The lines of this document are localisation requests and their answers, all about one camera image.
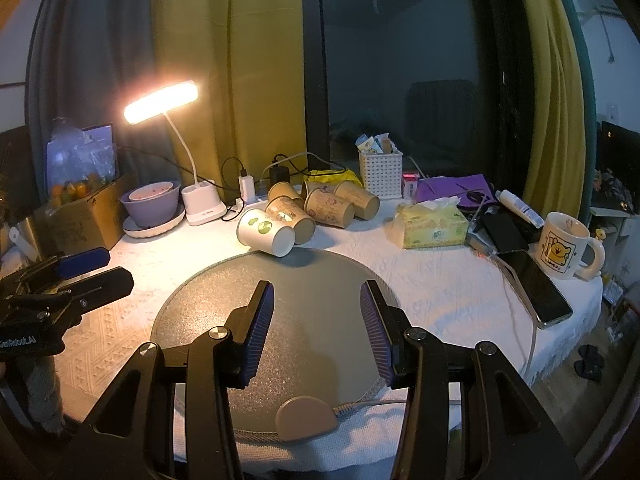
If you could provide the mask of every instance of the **textured white cloth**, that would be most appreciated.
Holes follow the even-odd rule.
[[[398,201],[382,202],[369,222],[354,221],[345,230],[318,226],[307,247],[357,260],[391,287],[412,324],[442,341],[473,347],[494,341],[511,363],[522,369],[529,355],[531,320],[500,270],[465,247],[400,250],[385,238],[382,222]],[[132,352],[150,335],[162,304],[185,280],[213,263],[242,254],[236,222],[211,222],[177,229],[151,240],[125,236],[111,251],[110,267],[129,269],[132,294],[98,309],[68,331],[67,350],[56,357],[65,410],[82,419]],[[597,322],[602,280],[555,281],[574,314],[538,332],[531,375],[548,374]],[[459,398],[455,385],[452,398]],[[383,398],[406,396],[385,390]],[[238,443],[247,472],[273,469],[331,471],[393,456],[398,446],[403,404],[358,410],[337,431],[295,446]],[[184,421],[176,414],[175,452],[184,456]],[[450,427],[460,423],[460,409],[449,410]]]

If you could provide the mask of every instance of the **mug handle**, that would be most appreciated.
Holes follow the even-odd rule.
[[[580,267],[575,271],[575,273],[582,279],[589,281],[591,278],[595,278],[600,274],[600,269],[604,265],[605,253],[602,242],[597,238],[590,237],[587,240],[587,243],[591,246],[593,253],[595,254],[593,263],[587,267]]]

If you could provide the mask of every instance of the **purple notebook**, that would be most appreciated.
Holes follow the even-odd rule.
[[[496,204],[494,192],[482,174],[469,176],[434,176],[418,182],[414,202],[434,200],[444,196],[460,197],[460,207],[475,209],[486,196],[484,205]]]

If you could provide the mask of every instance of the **plastic storage basket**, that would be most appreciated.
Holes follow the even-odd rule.
[[[402,153],[360,153],[360,175],[365,189],[377,197],[402,198]]]

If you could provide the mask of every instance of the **lamp base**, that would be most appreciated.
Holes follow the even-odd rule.
[[[189,225],[202,225],[226,213],[218,191],[209,182],[199,182],[182,190],[184,208],[187,210]]]

